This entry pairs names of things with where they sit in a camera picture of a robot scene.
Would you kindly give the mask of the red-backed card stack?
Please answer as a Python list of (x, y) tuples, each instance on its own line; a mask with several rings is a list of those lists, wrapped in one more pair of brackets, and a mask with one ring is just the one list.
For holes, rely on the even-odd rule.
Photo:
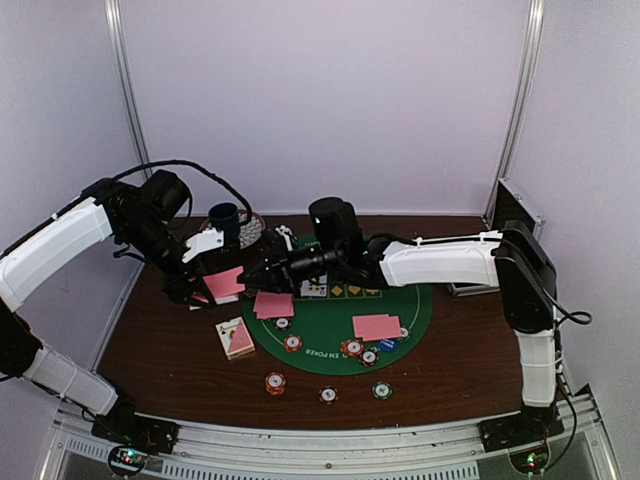
[(237, 301), (245, 291), (245, 285), (238, 281), (243, 271), (244, 268), (238, 266), (200, 279), (196, 283), (196, 292), (192, 295), (195, 305), (190, 305), (189, 308), (195, 310)]

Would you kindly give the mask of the single red-backed playing card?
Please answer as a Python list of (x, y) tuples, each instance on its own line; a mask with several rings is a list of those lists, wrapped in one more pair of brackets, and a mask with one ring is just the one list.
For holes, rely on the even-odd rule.
[(295, 315), (293, 296), (284, 293), (259, 292), (253, 310), (258, 319), (293, 317)]

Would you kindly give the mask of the red-backed playing card deck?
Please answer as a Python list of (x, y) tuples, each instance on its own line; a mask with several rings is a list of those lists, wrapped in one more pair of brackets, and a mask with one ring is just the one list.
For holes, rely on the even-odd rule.
[(253, 339), (242, 317), (215, 325), (226, 358), (231, 361), (255, 351)]

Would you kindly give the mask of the red tan 5 chip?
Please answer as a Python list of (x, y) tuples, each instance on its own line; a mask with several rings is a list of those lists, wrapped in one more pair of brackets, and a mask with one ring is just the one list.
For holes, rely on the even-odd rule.
[(303, 339), (299, 335), (288, 335), (283, 340), (283, 346), (286, 352), (289, 352), (289, 353), (298, 352), (303, 347)]

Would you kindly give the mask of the red tan chip stack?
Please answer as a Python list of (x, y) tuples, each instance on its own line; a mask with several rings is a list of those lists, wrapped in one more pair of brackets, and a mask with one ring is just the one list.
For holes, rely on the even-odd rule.
[(271, 396), (282, 395), (286, 390), (286, 377), (280, 372), (271, 372), (265, 377), (265, 390)]

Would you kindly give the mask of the red tan 5 chips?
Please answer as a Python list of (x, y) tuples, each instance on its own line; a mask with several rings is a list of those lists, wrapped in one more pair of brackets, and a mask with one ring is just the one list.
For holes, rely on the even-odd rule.
[(340, 351), (349, 358), (358, 358), (364, 351), (364, 345), (357, 339), (344, 340), (340, 345)]

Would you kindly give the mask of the blue small blind button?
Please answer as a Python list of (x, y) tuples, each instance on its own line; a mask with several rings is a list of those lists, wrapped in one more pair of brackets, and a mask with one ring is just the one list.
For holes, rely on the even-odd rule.
[(399, 341), (396, 339), (382, 339), (377, 343), (377, 348), (384, 353), (393, 353), (399, 347)]

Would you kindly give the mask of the green 20 chip stack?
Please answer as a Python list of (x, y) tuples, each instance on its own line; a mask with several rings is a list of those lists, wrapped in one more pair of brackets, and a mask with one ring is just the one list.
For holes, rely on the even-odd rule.
[(393, 389), (391, 385), (384, 381), (376, 382), (372, 386), (371, 391), (372, 391), (373, 397), (377, 400), (387, 400), (393, 394)]

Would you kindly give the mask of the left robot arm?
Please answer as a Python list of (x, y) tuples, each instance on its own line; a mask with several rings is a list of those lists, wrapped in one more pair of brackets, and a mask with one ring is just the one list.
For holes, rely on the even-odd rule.
[(97, 374), (78, 366), (36, 337), (19, 314), (50, 277), (93, 246), (112, 238), (135, 248), (164, 273), (163, 288), (178, 304), (210, 301), (198, 258), (220, 248), (223, 233), (209, 229), (179, 241), (168, 223), (190, 198), (172, 172), (159, 170), (140, 186), (104, 178), (1, 254), (1, 376), (23, 378), (68, 399), (96, 416), (123, 444), (144, 433), (138, 415), (119, 405), (120, 393)]

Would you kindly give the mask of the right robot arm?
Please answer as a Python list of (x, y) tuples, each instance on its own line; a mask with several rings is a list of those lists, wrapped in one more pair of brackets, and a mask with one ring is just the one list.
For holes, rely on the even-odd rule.
[(511, 221), (473, 235), (403, 239), (385, 233), (366, 237), (355, 221), (317, 219), (314, 235), (315, 244), (302, 247), (286, 227), (267, 232), (266, 256), (240, 275), (240, 283), (295, 293), (303, 281), (327, 274), (372, 289), (444, 284), (454, 297), (497, 292), (522, 369), (526, 409), (514, 417), (513, 433), (530, 442), (550, 426), (558, 362), (556, 270), (524, 225)]

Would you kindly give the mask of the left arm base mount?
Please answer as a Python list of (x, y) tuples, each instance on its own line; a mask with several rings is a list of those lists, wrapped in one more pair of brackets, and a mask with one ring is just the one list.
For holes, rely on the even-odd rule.
[(117, 429), (103, 419), (93, 421), (91, 434), (114, 443), (107, 453), (107, 466), (120, 478), (140, 474), (152, 457), (172, 454), (178, 439), (177, 423), (135, 417), (131, 428)]

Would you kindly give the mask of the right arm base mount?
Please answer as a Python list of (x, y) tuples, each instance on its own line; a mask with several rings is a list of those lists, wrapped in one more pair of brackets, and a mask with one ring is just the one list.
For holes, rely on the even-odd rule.
[(478, 428), (486, 453), (506, 451), (511, 466), (529, 476), (542, 474), (551, 464), (549, 440), (564, 432), (561, 420), (522, 413), (481, 421)]

